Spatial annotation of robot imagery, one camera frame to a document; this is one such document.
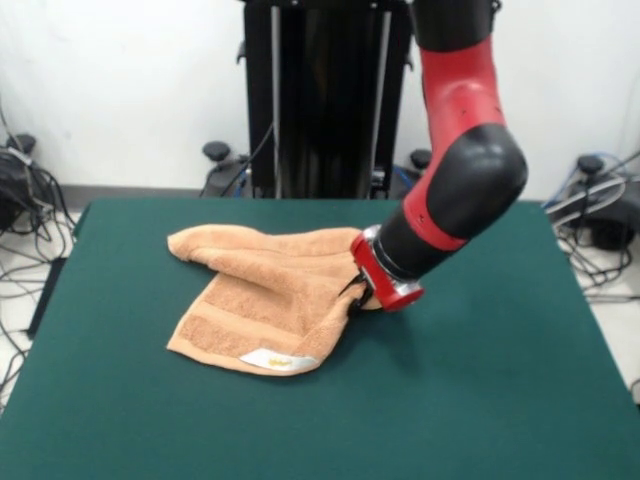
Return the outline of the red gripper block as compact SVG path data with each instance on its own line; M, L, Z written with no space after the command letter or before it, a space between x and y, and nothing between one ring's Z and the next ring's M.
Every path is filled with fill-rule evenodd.
M413 304L424 294L424 289L418 281L397 279L381 265L374 252L374 241L379 230L379 227L368 227L351 244L350 250L358 274L347 283L339 295L355 286L363 286L364 290L359 298L349 304L349 317L361 312L372 298L377 300L382 309L398 311Z

